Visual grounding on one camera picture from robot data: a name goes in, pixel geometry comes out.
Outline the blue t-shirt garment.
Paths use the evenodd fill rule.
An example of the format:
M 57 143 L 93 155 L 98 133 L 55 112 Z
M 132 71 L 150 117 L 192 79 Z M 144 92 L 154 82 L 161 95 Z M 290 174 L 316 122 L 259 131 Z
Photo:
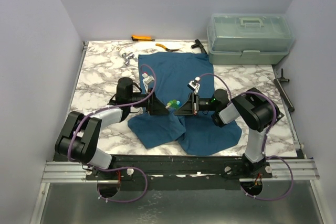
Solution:
M 206 76 L 201 79 L 199 96 L 211 98 L 215 91 L 214 68 L 205 54 L 157 52 L 139 55 L 138 63 L 140 71 L 155 71 L 155 95 L 164 105 L 173 100 L 183 105 L 191 92 L 188 83 L 202 74 Z M 176 108 L 170 108 L 169 115 L 134 116 L 128 127 L 147 149 L 177 141 L 187 154 L 208 156 L 238 144 L 242 130 L 236 122 L 218 127 L 211 113 L 176 116 Z

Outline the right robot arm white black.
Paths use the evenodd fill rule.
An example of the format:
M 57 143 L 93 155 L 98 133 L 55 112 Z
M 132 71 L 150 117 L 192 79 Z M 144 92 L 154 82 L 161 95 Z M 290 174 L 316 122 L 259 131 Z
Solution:
M 200 98 L 190 93 L 188 100 L 174 114 L 196 115 L 199 111 L 213 111 L 214 124 L 227 126 L 241 117 L 248 126 L 248 143 L 237 168 L 231 166 L 226 176 L 255 177 L 266 165 L 265 146 L 267 134 L 283 114 L 277 105 L 256 88 L 235 96 L 231 101 L 224 89 L 214 91 L 211 98 Z

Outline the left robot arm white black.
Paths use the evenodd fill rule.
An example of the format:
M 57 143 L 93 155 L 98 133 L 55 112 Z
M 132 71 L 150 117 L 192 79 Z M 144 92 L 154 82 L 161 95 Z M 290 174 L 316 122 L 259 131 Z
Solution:
M 55 143 L 55 152 L 66 156 L 70 161 L 98 167 L 98 173 L 104 179 L 116 175 L 116 166 L 112 156 L 98 148 L 100 131 L 112 124 L 124 121 L 131 108 L 144 108 L 149 115 L 168 115 L 165 105 L 156 97 L 154 88 L 145 86 L 145 93 L 131 78 L 118 80 L 116 94 L 104 108 L 84 115 L 72 111 L 61 129 Z

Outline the rainbow flower plush brooch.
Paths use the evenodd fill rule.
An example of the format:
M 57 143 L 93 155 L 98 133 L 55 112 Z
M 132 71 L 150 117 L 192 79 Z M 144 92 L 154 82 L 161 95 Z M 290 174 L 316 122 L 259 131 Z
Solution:
M 166 108 L 167 109 L 178 109 L 180 108 L 182 105 L 181 105 L 181 102 L 179 100 L 170 100 L 167 104 L 166 104 Z

